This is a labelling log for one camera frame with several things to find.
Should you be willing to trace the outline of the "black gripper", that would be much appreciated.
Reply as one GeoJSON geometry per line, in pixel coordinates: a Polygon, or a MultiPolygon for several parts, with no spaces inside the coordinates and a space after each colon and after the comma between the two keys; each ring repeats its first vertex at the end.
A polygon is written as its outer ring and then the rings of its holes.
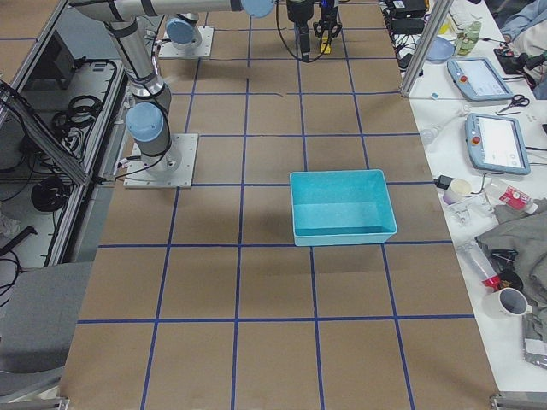
{"type": "Polygon", "coordinates": [[[339,0],[320,0],[320,19],[313,23],[313,29],[317,38],[336,38],[342,30],[342,24],[338,21],[339,0]]]}
{"type": "Polygon", "coordinates": [[[309,34],[308,22],[314,15],[313,0],[287,0],[286,12],[290,22],[294,24],[296,30],[296,38],[300,42],[300,52],[303,62],[309,61],[309,41],[301,40],[309,34]]]}

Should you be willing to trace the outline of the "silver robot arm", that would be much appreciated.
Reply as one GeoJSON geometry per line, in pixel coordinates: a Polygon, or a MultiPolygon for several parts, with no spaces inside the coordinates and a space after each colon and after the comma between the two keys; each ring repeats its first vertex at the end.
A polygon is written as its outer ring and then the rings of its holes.
{"type": "Polygon", "coordinates": [[[200,43],[196,27],[201,12],[241,12],[256,18],[271,13],[274,1],[71,1],[70,6],[105,26],[130,80],[136,105],[126,115],[126,126],[140,149],[141,171],[168,176],[180,168],[168,124],[171,91],[154,68],[138,32],[138,17],[171,15],[176,30],[167,28],[177,45],[200,43]]]}
{"type": "MultiPolygon", "coordinates": [[[[235,1],[252,17],[267,16],[276,7],[276,24],[279,24],[278,1],[235,1]]],[[[338,1],[318,1],[321,9],[320,18],[313,23],[314,35],[322,39],[326,36],[327,44],[336,38],[342,30],[338,21],[338,1]]],[[[286,1],[287,18],[294,25],[297,46],[302,56],[310,52],[309,21],[314,17],[315,1],[286,1]]],[[[197,14],[177,14],[168,19],[166,33],[177,46],[198,45],[201,34],[197,29],[197,14]]]]}

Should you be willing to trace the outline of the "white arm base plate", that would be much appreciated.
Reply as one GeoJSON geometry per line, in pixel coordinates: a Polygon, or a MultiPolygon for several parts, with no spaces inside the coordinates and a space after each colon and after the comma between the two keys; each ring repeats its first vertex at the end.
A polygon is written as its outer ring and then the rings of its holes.
{"type": "Polygon", "coordinates": [[[197,155],[198,135],[196,133],[175,133],[171,135],[171,148],[156,163],[151,157],[131,161],[128,177],[123,185],[127,189],[170,189],[192,186],[197,155]]]}
{"type": "Polygon", "coordinates": [[[171,25],[165,30],[158,43],[158,56],[161,59],[209,58],[214,37],[213,26],[190,26],[176,28],[171,25]]]}

